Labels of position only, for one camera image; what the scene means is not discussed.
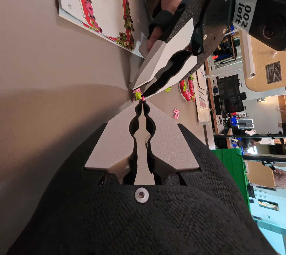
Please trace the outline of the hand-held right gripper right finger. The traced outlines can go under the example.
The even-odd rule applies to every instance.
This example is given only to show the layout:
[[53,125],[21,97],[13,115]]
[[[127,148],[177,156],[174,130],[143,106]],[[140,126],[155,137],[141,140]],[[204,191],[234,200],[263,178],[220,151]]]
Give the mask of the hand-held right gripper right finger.
[[179,125],[149,101],[143,102],[146,117],[148,168],[156,185],[170,174],[199,170],[199,164]]

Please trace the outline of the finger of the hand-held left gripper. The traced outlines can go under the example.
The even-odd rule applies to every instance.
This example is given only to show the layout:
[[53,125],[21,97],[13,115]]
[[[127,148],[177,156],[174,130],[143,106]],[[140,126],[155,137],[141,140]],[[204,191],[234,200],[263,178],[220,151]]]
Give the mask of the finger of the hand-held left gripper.
[[192,68],[197,64],[197,57],[187,50],[175,53],[165,68],[159,71],[159,76],[155,76],[156,81],[153,82],[143,92],[145,99],[171,87],[181,81]]
[[188,46],[193,31],[194,24],[191,18],[170,41],[157,40],[141,65],[131,89],[136,90],[152,81],[156,73],[167,65],[175,53]]

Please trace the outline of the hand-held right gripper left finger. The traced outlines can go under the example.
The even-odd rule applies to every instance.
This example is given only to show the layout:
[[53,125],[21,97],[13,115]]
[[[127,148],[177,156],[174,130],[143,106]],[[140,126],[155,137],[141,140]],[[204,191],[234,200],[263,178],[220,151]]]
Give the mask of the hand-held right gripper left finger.
[[142,101],[136,101],[106,124],[85,168],[115,174],[123,184],[133,185],[138,170],[137,141]]

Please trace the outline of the pink lego stem with flower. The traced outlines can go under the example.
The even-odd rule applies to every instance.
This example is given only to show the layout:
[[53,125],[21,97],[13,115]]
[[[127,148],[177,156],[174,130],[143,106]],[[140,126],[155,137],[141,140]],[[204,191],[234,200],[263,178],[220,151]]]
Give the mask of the pink lego stem with flower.
[[140,88],[135,89],[132,91],[134,94],[134,98],[132,99],[132,101],[135,103],[136,101],[142,100],[145,101],[145,97],[142,95],[143,92],[141,91]]

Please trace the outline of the lego instruction booklet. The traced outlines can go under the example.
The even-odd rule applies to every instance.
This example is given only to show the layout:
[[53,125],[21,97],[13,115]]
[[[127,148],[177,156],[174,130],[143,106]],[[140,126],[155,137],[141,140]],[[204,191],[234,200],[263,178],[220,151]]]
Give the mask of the lego instruction booklet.
[[59,16],[145,58],[151,15],[145,0],[58,0]]

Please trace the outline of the laminated paper sheet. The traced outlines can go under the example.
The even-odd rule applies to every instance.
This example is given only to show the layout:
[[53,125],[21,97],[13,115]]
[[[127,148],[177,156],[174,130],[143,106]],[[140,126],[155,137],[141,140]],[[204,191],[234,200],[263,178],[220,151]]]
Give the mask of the laminated paper sheet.
[[193,74],[193,77],[198,123],[208,125],[210,122],[210,109],[204,65]]

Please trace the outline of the black computer monitor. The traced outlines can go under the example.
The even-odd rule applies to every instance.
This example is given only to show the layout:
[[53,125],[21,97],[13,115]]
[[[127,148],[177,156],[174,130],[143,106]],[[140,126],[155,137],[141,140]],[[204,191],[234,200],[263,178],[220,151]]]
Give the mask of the black computer monitor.
[[243,100],[245,92],[240,92],[240,79],[238,74],[223,78],[216,78],[219,89],[219,103],[222,115],[235,112],[244,112]]

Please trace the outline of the green plastic bin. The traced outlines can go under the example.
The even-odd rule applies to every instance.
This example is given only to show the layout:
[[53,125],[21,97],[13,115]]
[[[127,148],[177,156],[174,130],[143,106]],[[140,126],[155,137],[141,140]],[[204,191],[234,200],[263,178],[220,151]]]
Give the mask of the green plastic bin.
[[248,180],[241,150],[216,149],[212,150],[212,152],[219,158],[219,160],[223,163],[223,165],[226,167],[226,169],[234,179],[250,212],[251,209],[247,190]]

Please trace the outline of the wooden book stand board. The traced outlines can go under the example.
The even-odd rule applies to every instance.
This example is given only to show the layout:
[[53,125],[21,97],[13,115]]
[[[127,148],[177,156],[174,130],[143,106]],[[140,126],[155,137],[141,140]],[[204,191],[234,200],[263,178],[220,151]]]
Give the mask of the wooden book stand board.
[[236,0],[246,87],[263,92],[285,87],[285,0]]

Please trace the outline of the black overhead light panel stand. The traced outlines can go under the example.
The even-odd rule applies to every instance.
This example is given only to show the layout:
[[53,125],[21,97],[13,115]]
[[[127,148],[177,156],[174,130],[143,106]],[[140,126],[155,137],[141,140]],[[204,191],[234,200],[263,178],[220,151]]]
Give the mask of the black overhead light panel stand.
[[254,135],[214,135],[214,138],[271,138],[271,139],[285,139],[285,134],[254,134]]

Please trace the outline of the black pole with round disc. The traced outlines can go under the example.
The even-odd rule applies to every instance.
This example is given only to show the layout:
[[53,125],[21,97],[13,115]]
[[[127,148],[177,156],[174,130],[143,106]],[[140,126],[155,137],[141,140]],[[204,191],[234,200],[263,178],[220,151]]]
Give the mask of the black pole with round disc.
[[245,154],[242,156],[243,160],[259,162],[263,166],[267,167],[286,167],[285,157],[274,157],[273,155],[249,155]]

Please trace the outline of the red lego frame section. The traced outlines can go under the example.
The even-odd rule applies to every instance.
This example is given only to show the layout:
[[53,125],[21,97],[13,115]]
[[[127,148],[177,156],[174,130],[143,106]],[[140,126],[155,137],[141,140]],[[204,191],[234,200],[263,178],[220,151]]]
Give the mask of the red lego frame section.
[[178,83],[179,90],[186,102],[195,102],[194,77],[188,76]]

